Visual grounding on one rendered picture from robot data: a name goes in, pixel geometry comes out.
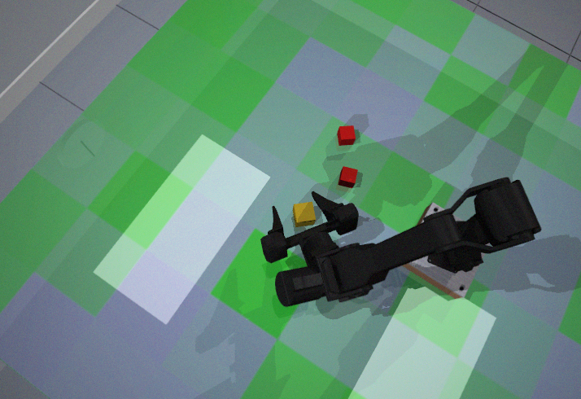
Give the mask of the olive-yellow cube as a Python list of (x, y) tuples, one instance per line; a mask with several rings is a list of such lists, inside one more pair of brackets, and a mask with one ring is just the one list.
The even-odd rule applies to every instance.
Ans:
[(294, 204), (295, 227), (314, 225), (316, 217), (312, 202)]

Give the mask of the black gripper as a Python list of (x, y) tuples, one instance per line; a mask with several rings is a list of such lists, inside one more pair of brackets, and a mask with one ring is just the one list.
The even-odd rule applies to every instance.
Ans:
[(273, 206), (273, 228), (262, 237), (261, 245), (267, 262), (274, 263), (287, 256), (287, 249), (299, 245), (309, 265), (316, 266), (315, 256), (338, 248), (329, 233), (336, 230), (344, 235), (356, 230), (359, 213), (353, 203), (337, 204), (312, 191), (312, 197), (324, 213), (327, 222), (314, 226), (291, 237), (285, 238), (283, 226), (276, 208)]

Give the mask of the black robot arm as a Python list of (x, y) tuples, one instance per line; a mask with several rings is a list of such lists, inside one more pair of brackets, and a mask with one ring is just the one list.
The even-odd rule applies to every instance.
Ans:
[[(452, 214), (475, 195), (476, 214), (468, 221), (455, 221)], [(278, 299), (287, 307), (323, 296), (339, 302), (365, 296), (389, 270), (428, 255), (429, 263), (454, 274), (469, 272), (483, 263), (481, 252), (530, 242), (541, 231), (521, 181), (511, 183), (509, 178), (471, 187), (450, 209), (423, 221), (378, 244), (337, 245), (337, 249), (315, 256), (316, 266), (309, 265), (301, 249), (307, 267), (277, 273)]]

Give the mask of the red cube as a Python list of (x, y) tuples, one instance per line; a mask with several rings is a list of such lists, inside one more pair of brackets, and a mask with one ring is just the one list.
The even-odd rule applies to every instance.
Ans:
[(339, 146), (353, 145), (356, 140), (354, 125), (339, 126), (338, 130)]
[(356, 183), (357, 171), (358, 169), (352, 169), (343, 166), (340, 173), (338, 185), (353, 188)]

